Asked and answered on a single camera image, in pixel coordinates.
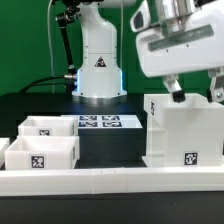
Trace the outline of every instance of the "white container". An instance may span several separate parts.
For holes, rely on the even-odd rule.
[[[21,136],[77,136],[75,117],[28,116],[18,127]]]
[[[79,155],[79,137],[18,136],[5,151],[5,168],[72,169]]]
[[[170,94],[145,95],[148,113],[149,167],[221,166],[224,140],[224,106],[208,103],[198,94],[174,103]]]
[[[0,168],[5,162],[5,150],[9,147],[10,142],[8,138],[0,138]]]

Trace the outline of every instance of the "black tabletop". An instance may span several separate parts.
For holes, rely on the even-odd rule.
[[[96,107],[64,94],[7,94],[0,97],[0,137],[15,137],[27,115],[61,114],[136,114],[143,121],[143,95]],[[0,223],[223,224],[223,206],[224,192],[1,197]]]

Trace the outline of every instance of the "white robotic arm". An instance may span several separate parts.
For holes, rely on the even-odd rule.
[[[83,34],[83,65],[77,72],[77,88],[72,92],[73,99],[92,104],[109,104],[123,100],[127,92],[123,90],[122,71],[117,66],[117,31],[114,25],[100,16],[98,8],[131,6],[136,0],[79,1],[79,4],[78,1],[62,1],[67,6],[66,20],[69,17],[70,22],[69,14],[72,11],[71,20],[75,16],[80,21]],[[66,53],[69,61],[71,54]],[[71,60],[68,64],[73,71]]]
[[[224,100],[224,2],[196,8],[193,0],[144,0],[131,19],[141,68],[163,76],[174,101],[184,100],[178,73],[209,70],[209,101]]]

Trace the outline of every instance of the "warning label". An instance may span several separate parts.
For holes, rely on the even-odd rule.
[[[96,62],[95,67],[107,67],[102,57]]]

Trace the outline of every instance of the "background wall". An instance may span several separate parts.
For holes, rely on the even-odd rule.
[[[32,81],[50,76],[50,56],[47,39],[47,7],[49,0],[0,1],[0,95],[17,92]],[[138,8],[125,9],[123,44],[124,87],[131,93],[167,92],[161,78],[148,79],[139,66],[135,34],[131,31],[129,20]],[[52,9],[52,41],[55,60],[55,75],[67,71],[63,43],[54,17],[63,12],[64,6],[57,4]],[[111,21],[118,29],[120,45],[120,10],[102,9],[101,15]],[[68,27],[76,67],[82,64],[82,34],[78,22]],[[180,75],[180,84],[186,92],[205,94],[209,87],[207,72]],[[49,87],[35,87],[30,91],[49,92]],[[56,91],[64,91],[63,86]]]

